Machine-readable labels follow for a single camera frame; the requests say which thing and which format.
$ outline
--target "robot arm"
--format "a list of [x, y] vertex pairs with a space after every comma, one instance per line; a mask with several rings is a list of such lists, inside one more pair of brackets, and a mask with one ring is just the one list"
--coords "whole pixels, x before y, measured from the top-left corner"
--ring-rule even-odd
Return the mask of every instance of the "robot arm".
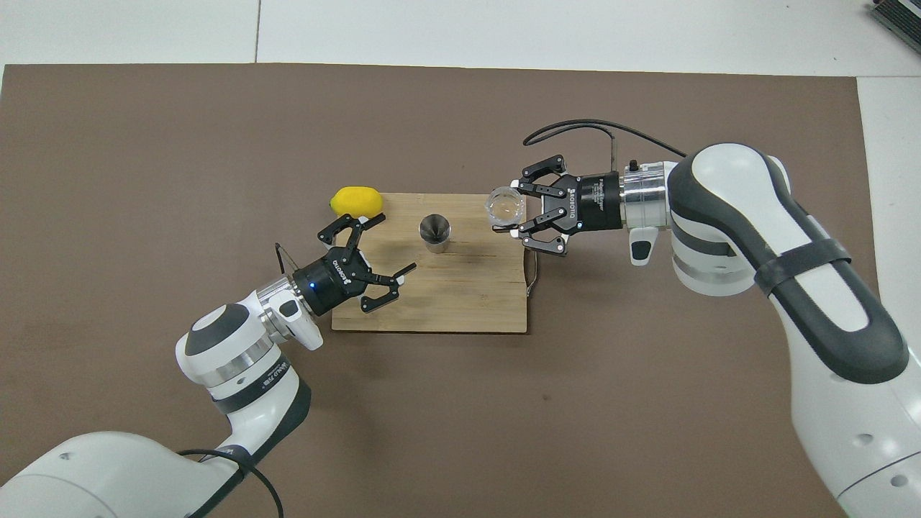
[[[322, 258], [208, 313], [177, 342], [182, 372], [208, 390], [230, 422], [231, 434], [217, 453], [195, 462], [130, 433], [81, 435], [1, 487], [0, 515], [208, 514], [243, 479], [242, 466], [261, 461], [307, 417], [310, 389], [279, 345], [294, 338], [309, 350], [321, 346], [313, 317], [362, 295], [368, 284], [390, 289], [378, 299], [362, 297], [364, 312], [399, 297], [404, 276], [415, 265], [391, 277], [374, 274], [357, 248], [361, 232], [383, 219], [342, 216], [318, 234], [328, 249]], [[345, 229], [352, 231], [346, 246], [332, 246], [335, 234]]]
[[[563, 246], [525, 247], [564, 255], [576, 231], [628, 228], [631, 259], [644, 265], [670, 228], [674, 270], [688, 288], [728, 296], [757, 283], [785, 327], [793, 424], [825, 485], [854, 517], [918, 515], [921, 368], [844, 248], [790, 196], [778, 160], [718, 144], [677, 164], [632, 161], [623, 176], [574, 177], [559, 156], [537, 165], [555, 163], [560, 180], [549, 188], [567, 176], [574, 184], [546, 226], [561, 232], [550, 243]], [[555, 193], [521, 184], [511, 186], [538, 193], [544, 208], [560, 205]], [[524, 240], [540, 223], [494, 230]]]

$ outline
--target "lemon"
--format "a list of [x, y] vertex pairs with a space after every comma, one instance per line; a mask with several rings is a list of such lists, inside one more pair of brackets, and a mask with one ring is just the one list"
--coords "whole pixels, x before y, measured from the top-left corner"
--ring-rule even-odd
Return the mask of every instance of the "lemon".
[[343, 187], [330, 200], [330, 208], [336, 216], [348, 214], [353, 218], [373, 218], [383, 210], [384, 198], [373, 187]]

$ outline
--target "stainless steel cup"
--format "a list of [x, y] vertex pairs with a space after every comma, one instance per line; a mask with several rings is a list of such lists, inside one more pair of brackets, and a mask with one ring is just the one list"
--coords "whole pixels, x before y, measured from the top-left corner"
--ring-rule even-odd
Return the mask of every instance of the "stainless steel cup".
[[419, 236], [431, 253], [442, 253], [448, 249], [451, 225], [440, 214], [429, 214], [419, 223]]

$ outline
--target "wooden cutting board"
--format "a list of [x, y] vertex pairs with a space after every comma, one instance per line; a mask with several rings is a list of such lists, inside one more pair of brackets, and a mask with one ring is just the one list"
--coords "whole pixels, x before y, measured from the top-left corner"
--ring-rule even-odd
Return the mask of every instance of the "wooden cutting board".
[[[371, 313], [351, 301], [332, 310], [336, 331], [428, 333], [525, 333], [524, 249], [490, 230], [486, 194], [385, 193], [387, 219], [362, 234], [358, 248], [375, 273], [390, 275], [417, 263], [400, 287], [400, 298]], [[429, 214], [448, 219], [451, 237], [444, 253], [431, 253], [419, 237]], [[338, 236], [344, 244], [348, 232]], [[379, 297], [384, 288], [369, 286]]]

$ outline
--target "clear glass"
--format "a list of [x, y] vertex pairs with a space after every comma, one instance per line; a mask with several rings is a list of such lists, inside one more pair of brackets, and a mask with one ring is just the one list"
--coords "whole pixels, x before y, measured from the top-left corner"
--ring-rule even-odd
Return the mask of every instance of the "clear glass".
[[524, 211], [524, 196], [511, 187], [498, 187], [486, 199], [489, 222], [499, 227], [518, 225]]

